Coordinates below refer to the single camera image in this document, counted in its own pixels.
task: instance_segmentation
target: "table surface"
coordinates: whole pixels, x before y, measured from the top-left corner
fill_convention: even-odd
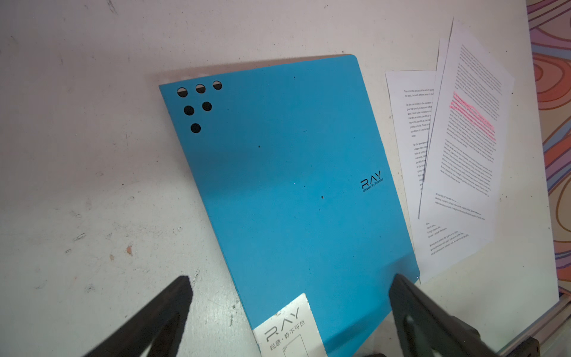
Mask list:
[[[406,212],[384,72],[434,70],[453,17],[516,84],[496,241],[421,288],[501,348],[557,301],[523,0],[57,0],[0,3],[0,354],[82,355],[185,274],[179,355],[259,355],[158,86],[356,55]]]

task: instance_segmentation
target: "blue folder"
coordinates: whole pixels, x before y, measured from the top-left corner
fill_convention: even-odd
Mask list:
[[[160,87],[252,328],[305,293],[329,357],[419,276],[356,57]]]

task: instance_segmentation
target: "orange swirl pattern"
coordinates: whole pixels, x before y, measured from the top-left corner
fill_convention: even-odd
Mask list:
[[[527,0],[561,293],[571,295],[571,0]]]

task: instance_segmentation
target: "white paper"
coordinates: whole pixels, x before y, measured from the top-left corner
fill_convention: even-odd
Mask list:
[[[386,72],[386,76],[411,220],[412,242],[420,280],[424,283],[465,257],[463,254],[447,254],[445,248],[469,236],[418,219],[435,72]]]
[[[428,130],[428,151],[430,151],[430,140],[432,138],[432,130],[434,129],[434,118],[436,109],[438,108],[438,98],[440,97],[440,87],[442,85],[442,75],[444,74],[444,64],[446,63],[446,54],[448,53],[448,39],[441,38],[438,44],[438,61],[436,61],[436,75],[434,81],[434,95],[432,96],[432,113],[430,121],[430,129]]]
[[[262,357],[327,357],[305,293],[254,329]]]
[[[420,205],[421,220],[470,234],[448,254],[465,257],[494,238],[512,88],[513,77],[455,20]]]
[[[386,72],[408,214],[418,219],[430,128],[434,71]],[[412,231],[416,241],[420,234]]]

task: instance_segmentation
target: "dirt spot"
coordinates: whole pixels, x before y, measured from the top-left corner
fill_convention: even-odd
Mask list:
[[[109,10],[114,13],[115,15],[117,14],[117,10],[115,10],[115,6],[113,6],[113,3],[111,2],[111,0],[107,0],[107,5],[109,6]]]
[[[34,286],[34,289],[36,289],[36,290],[43,289],[43,287],[46,286],[46,283],[47,283],[47,280],[44,280],[40,285]]]
[[[83,239],[83,238],[85,238],[86,236],[87,236],[87,235],[86,235],[85,233],[81,233],[80,235],[78,235],[77,237],[75,237],[75,238],[73,239],[73,241],[75,242],[75,241],[77,241],[77,240]]]
[[[198,274],[200,274],[200,269],[198,269],[196,271],[196,274],[194,274],[194,278],[192,279],[192,283],[194,284],[194,281],[198,278]]]

